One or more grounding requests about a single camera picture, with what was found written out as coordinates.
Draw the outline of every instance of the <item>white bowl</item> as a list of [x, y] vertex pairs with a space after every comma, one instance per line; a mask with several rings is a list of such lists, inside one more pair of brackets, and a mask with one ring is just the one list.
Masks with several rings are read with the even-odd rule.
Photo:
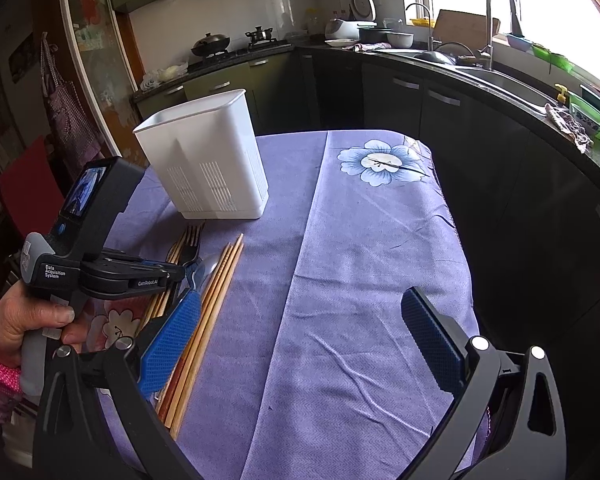
[[358, 43], [358, 40], [327, 40], [325, 43], [329, 46], [336, 46], [343, 48], [345, 46], [352, 46]]
[[411, 45], [413, 44], [413, 34], [407, 34], [406, 32], [388, 32], [386, 36], [393, 48], [411, 48]]

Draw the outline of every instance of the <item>blue flower print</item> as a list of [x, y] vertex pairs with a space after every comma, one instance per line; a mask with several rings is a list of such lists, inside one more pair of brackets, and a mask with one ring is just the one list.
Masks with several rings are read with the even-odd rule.
[[414, 149], [416, 143], [408, 139], [408, 145], [389, 146], [382, 140], [370, 140], [364, 148], [342, 150], [338, 160], [340, 170], [349, 175], [359, 175], [362, 182], [373, 187], [390, 184], [392, 180], [416, 182], [425, 173], [420, 165], [420, 155]]

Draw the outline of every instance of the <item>human hand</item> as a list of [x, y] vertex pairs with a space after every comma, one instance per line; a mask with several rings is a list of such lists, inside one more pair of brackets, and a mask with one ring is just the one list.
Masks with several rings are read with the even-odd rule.
[[19, 366], [24, 333], [39, 328], [64, 327], [62, 342], [80, 351], [89, 327], [84, 316], [75, 321], [74, 317], [70, 306], [32, 298], [22, 281], [15, 283], [0, 300], [0, 363], [9, 368]]

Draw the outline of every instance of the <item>soap dispenser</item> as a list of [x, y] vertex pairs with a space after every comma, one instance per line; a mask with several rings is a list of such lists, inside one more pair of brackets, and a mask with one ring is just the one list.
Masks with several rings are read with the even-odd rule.
[[560, 93], [558, 94], [558, 97], [557, 97], [557, 99], [558, 99], [558, 102], [559, 102], [560, 104], [566, 105], [566, 104], [567, 104], [567, 92], [569, 91], [569, 89], [568, 89], [566, 86], [564, 86], [564, 85], [558, 85], [558, 84], [555, 84], [554, 86], [555, 86], [555, 87], [558, 89], [558, 91], [560, 92]]

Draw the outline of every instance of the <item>stainless steel faucet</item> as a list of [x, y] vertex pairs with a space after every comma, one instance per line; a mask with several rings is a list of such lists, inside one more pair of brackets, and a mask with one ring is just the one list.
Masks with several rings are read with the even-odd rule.
[[[520, 29], [520, 19], [518, 17], [518, 2], [509, 0], [511, 9], [511, 33], [514, 36], [524, 38]], [[487, 0], [487, 46], [480, 51], [481, 59], [487, 62], [487, 70], [493, 70], [493, 17], [491, 15], [491, 0]]]
[[429, 41], [427, 41], [427, 46], [429, 47], [428, 50], [431, 51], [431, 50], [433, 50], [433, 32], [431, 30], [431, 11], [429, 10], [429, 7], [427, 7], [425, 4], [421, 4], [420, 2], [413, 2], [412, 4], [407, 5], [407, 8], [404, 9], [405, 17], [407, 14], [407, 10], [409, 10], [409, 7], [413, 7], [414, 5], [419, 5], [424, 10], [427, 11], [427, 17], [429, 18]]

